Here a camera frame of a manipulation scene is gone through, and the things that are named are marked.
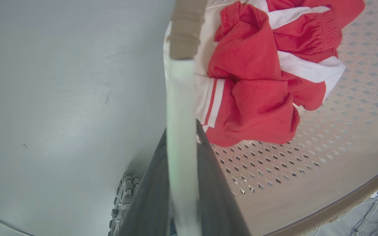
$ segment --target white stripe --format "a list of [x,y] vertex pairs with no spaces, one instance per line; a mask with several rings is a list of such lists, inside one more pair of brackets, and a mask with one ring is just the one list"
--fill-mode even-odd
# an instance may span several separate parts
[[208,130],[208,127],[209,127],[209,126],[206,126],[206,125],[202,125],[202,129],[204,130],[204,132],[205,132],[205,133],[207,132],[207,130]]
[[346,66],[341,60],[332,56],[319,63],[303,60],[288,52],[278,51],[281,70],[295,76],[320,83],[334,76],[341,76]]
[[333,90],[335,87],[336,83],[338,83],[340,77],[342,76],[344,72],[341,72],[339,74],[333,75],[331,78],[325,80],[325,85],[326,85],[326,92],[323,100],[329,96],[330,92]]
[[315,8],[298,7],[292,9],[275,10],[268,12],[267,14],[269,16],[270,28],[274,30],[297,20],[303,14],[322,13],[328,10],[330,10],[330,8],[326,6],[319,6]]
[[225,83],[225,79],[216,79],[216,80],[217,80],[217,86],[216,86],[216,92],[214,96],[214,103],[211,109],[210,117],[208,119],[208,126],[213,127],[213,128],[215,127],[218,112],[220,110],[221,101],[222,101],[222,93],[224,91],[224,83]]
[[266,0],[249,0],[248,4],[253,5],[257,9],[263,10],[264,12],[269,12]]
[[201,124],[205,123],[211,102],[214,79],[195,74],[195,117]]

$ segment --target red and white clothing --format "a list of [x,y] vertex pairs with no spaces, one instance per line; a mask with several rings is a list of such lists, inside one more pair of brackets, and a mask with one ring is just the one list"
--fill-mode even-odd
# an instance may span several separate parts
[[319,108],[345,70],[336,52],[341,29],[363,3],[347,0],[354,9],[337,12],[344,2],[250,0],[220,12],[209,78],[196,76],[196,115],[211,143],[294,137],[300,116],[293,103]]

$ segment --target white wall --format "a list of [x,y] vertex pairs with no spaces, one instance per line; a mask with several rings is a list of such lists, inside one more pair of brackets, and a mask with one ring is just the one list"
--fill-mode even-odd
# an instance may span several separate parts
[[[107,235],[129,160],[165,128],[172,0],[0,0],[0,218]],[[0,226],[0,236],[15,235]]]

